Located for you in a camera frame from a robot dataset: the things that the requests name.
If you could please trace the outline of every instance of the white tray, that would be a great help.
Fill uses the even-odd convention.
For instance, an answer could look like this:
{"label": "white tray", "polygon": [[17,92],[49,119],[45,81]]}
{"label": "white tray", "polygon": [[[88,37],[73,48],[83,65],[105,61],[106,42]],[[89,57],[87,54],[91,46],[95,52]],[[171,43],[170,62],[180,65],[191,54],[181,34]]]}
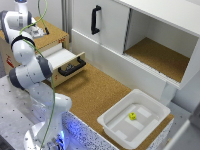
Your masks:
{"label": "white tray", "polygon": [[[131,112],[135,112],[136,120],[129,119]],[[136,149],[169,113],[169,108],[136,89],[101,115],[98,122],[122,147]]]}

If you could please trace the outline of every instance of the black handle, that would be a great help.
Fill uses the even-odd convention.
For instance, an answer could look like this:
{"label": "black handle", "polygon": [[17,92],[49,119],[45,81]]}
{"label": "black handle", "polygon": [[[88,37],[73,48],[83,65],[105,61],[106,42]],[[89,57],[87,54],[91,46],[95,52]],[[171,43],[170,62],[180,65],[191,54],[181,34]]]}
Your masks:
{"label": "black handle", "polygon": [[99,29],[96,28],[96,13],[97,11],[101,10],[101,7],[100,6],[96,6],[96,8],[94,8],[92,10],[92,26],[91,26],[91,30],[92,30],[92,35],[100,32]]}
{"label": "black handle", "polygon": [[85,65],[86,65],[86,62],[84,61],[84,60],[82,60],[81,58],[80,58],[80,56],[77,58],[77,61],[80,63],[80,64],[78,64],[77,66],[75,66],[75,67],[73,67],[73,68],[71,68],[71,69],[69,69],[69,70],[65,70],[65,71],[63,71],[62,69],[61,69],[61,67],[60,68],[58,68],[58,72],[62,75],[62,76],[69,76],[70,74],[72,74],[72,73],[74,73],[75,71],[77,71],[77,70],[79,70],[80,68],[82,68],[82,67],[84,67]]}

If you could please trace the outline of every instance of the yellow object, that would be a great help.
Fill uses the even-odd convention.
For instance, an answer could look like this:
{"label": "yellow object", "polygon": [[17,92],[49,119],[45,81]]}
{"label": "yellow object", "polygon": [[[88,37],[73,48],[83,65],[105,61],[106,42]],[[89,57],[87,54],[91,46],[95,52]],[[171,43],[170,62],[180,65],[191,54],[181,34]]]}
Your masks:
{"label": "yellow object", "polygon": [[130,118],[131,120],[135,120],[135,119],[136,119],[136,114],[135,114],[134,112],[129,113],[129,118]]}

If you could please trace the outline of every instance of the open drawer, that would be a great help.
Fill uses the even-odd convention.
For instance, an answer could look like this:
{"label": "open drawer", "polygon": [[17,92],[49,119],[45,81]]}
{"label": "open drawer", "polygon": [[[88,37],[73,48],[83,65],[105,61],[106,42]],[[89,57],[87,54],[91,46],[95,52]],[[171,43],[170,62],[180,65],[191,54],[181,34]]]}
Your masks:
{"label": "open drawer", "polygon": [[67,49],[62,48],[62,44],[43,52],[43,55],[52,64],[54,86],[58,86],[81,72],[86,65],[84,52],[74,55]]}

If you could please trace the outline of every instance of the cork surface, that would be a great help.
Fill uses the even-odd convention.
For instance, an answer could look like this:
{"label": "cork surface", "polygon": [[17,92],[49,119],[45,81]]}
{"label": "cork surface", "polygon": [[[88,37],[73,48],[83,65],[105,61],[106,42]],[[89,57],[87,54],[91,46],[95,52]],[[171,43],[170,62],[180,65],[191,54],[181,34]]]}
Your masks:
{"label": "cork surface", "polygon": [[190,61],[188,57],[149,38],[143,39],[125,53],[178,82],[181,82]]}
{"label": "cork surface", "polygon": [[[63,37],[68,36],[68,34],[66,32],[62,31],[61,29],[55,27],[54,25],[50,24],[49,22],[47,22],[45,20],[44,20],[44,22],[45,22],[50,34],[44,35],[42,38],[39,38],[39,39],[34,39],[37,49],[43,48],[58,39],[62,39]],[[44,28],[42,21],[39,21],[37,23],[37,25],[38,25],[38,27],[43,28],[43,30],[45,32],[45,28]],[[5,39],[2,31],[0,31],[0,37]]]}
{"label": "cork surface", "polygon": [[[69,96],[72,99],[70,111],[123,150],[105,134],[97,118],[130,93],[131,89],[87,63],[82,72],[57,86],[56,92]],[[169,115],[137,150],[145,150],[172,119],[173,115]]]}

